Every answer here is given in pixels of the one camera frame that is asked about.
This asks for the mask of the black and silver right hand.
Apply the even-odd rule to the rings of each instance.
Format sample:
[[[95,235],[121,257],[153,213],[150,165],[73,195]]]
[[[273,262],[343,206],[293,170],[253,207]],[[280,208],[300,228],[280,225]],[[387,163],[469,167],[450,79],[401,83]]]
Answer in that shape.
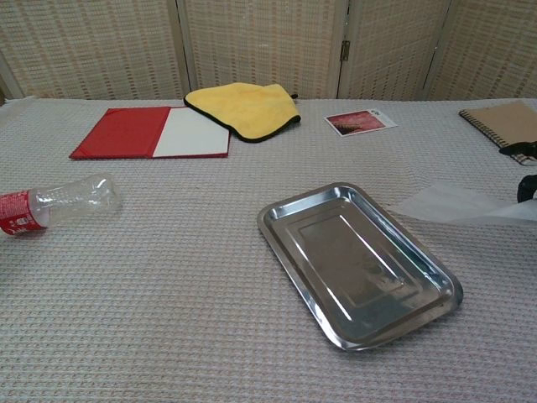
[[[536,158],[536,142],[519,142],[502,147],[500,154],[514,156],[521,154],[525,157]],[[537,191],[537,175],[525,176],[518,185],[517,201],[518,203],[532,200]]]

